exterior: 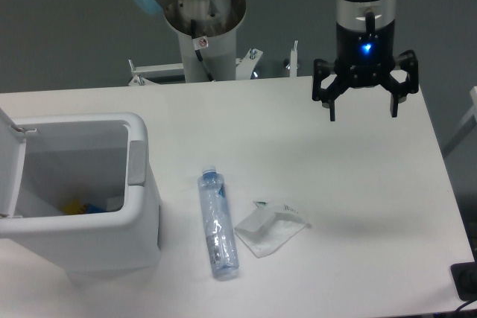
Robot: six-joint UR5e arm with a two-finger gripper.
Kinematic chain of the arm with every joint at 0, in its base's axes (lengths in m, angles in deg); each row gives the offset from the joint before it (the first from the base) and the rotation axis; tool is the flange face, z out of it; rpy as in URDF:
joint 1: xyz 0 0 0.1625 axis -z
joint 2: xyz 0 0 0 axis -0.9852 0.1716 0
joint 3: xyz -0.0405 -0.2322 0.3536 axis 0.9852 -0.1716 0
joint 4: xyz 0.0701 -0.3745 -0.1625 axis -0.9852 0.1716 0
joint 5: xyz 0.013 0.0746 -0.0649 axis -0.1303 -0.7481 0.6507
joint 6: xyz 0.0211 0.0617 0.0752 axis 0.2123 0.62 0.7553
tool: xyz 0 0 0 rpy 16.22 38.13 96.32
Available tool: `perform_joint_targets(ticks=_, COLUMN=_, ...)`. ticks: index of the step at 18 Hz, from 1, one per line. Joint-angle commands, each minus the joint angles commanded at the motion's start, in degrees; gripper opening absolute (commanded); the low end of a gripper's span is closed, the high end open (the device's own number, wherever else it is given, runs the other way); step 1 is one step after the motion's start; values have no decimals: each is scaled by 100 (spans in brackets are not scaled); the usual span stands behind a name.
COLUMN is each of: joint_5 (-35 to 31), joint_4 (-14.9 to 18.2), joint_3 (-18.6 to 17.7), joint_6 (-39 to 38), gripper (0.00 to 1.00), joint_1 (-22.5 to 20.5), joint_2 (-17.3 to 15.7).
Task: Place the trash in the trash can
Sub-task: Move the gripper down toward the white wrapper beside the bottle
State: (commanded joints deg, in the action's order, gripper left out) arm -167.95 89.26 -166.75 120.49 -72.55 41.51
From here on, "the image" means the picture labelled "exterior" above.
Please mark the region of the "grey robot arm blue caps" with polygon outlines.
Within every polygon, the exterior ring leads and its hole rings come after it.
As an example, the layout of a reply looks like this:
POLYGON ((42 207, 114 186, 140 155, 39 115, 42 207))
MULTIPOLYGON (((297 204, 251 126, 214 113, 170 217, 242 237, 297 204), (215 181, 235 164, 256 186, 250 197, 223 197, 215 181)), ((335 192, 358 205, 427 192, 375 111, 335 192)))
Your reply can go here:
MULTIPOLYGON (((176 32, 188 82, 235 80, 236 32, 245 0, 134 0, 146 13, 163 13, 176 32)), ((334 110, 348 89, 381 86, 391 96, 390 112, 419 89, 417 56, 394 55, 397 0, 336 0, 337 56, 313 64, 312 100, 334 110)))

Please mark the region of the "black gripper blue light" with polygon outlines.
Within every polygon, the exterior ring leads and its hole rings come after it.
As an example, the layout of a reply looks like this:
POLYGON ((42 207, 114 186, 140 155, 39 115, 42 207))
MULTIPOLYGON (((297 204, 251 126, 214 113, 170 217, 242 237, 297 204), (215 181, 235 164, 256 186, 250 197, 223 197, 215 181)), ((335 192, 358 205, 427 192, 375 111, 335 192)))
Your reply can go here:
POLYGON ((315 59, 312 100, 321 102, 335 121, 335 101, 349 88, 381 86, 391 94, 390 114, 398 116, 399 104, 419 92, 419 63, 413 50, 393 56, 395 22, 369 34, 336 25, 337 58, 334 63, 315 59), (405 72, 399 82, 391 72, 405 72))

